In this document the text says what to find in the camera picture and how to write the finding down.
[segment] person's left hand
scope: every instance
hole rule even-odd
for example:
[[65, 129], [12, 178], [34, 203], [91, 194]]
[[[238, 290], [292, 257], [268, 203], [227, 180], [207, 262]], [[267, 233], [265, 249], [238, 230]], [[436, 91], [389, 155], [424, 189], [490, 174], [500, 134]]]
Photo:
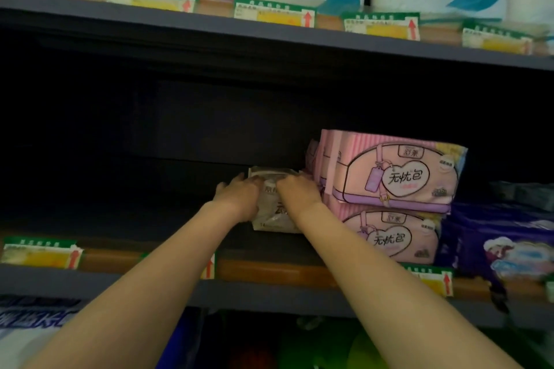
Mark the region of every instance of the person's left hand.
[[220, 182], [213, 201], [230, 207], [239, 222], [251, 221], [258, 213], [258, 197], [264, 186], [263, 178], [255, 176], [244, 179], [244, 173], [234, 177], [229, 185]]

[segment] person's right hand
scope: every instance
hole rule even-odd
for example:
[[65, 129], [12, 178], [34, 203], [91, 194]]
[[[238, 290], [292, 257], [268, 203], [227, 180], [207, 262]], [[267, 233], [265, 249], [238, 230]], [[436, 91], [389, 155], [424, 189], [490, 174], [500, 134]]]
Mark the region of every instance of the person's right hand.
[[277, 192], [287, 213], [297, 223], [302, 212], [321, 204], [321, 194], [315, 182], [301, 175], [289, 175], [277, 181]]

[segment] forearm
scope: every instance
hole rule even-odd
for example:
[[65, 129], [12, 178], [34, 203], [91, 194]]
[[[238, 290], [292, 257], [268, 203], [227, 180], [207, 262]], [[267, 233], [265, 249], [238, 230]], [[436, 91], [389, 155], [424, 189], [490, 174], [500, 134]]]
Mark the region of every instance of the forearm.
[[297, 225], [391, 369], [519, 366], [447, 301], [339, 222], [322, 204]]
[[26, 369], [154, 368], [200, 274], [234, 224], [224, 207], [205, 204], [79, 312]]

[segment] hand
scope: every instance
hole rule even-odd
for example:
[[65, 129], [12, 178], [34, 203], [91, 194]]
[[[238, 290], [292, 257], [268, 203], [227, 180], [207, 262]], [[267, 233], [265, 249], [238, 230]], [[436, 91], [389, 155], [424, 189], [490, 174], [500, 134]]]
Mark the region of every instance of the hand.
[[311, 206], [322, 204], [321, 194], [315, 182], [301, 175], [289, 175], [277, 181], [277, 192], [291, 219], [297, 223], [302, 212]]
[[255, 176], [245, 180], [241, 172], [229, 185], [224, 182], [217, 185], [213, 201], [230, 207], [237, 222], [251, 221], [258, 213], [258, 196], [263, 185], [263, 178]]

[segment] purple sanitary pad package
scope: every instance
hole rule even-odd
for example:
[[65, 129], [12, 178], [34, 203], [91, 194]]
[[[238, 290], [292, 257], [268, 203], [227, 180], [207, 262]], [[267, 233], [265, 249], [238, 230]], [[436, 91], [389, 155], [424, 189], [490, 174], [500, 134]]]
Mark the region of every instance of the purple sanitary pad package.
[[554, 273], [554, 213], [518, 205], [453, 204], [437, 265], [491, 282]]

